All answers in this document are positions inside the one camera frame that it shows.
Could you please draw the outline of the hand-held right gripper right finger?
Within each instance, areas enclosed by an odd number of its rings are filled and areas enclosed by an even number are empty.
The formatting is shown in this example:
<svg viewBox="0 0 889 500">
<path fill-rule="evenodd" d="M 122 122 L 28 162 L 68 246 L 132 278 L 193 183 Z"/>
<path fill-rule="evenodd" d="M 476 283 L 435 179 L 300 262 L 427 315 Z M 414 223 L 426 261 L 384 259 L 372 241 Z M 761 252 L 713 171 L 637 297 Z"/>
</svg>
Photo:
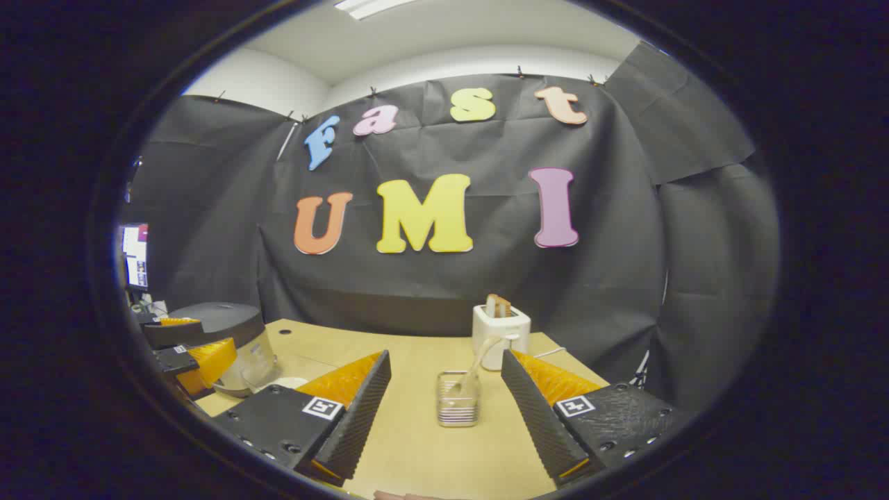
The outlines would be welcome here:
<svg viewBox="0 0 889 500">
<path fill-rule="evenodd" d="M 628 383 L 600 386 L 506 349 L 501 377 L 556 486 L 632 463 L 674 435 L 688 414 Z"/>
</svg>

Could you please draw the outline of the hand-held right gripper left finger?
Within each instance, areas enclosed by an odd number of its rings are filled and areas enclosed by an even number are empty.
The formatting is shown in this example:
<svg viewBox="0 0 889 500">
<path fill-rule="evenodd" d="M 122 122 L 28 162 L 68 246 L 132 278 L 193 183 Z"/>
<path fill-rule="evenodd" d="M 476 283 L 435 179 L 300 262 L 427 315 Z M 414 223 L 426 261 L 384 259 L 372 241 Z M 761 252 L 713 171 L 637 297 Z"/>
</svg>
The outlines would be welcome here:
<svg viewBox="0 0 889 500">
<path fill-rule="evenodd" d="M 271 462 L 342 487 L 354 477 L 391 373 L 384 349 L 297 389 L 270 384 L 213 421 Z"/>
</svg>

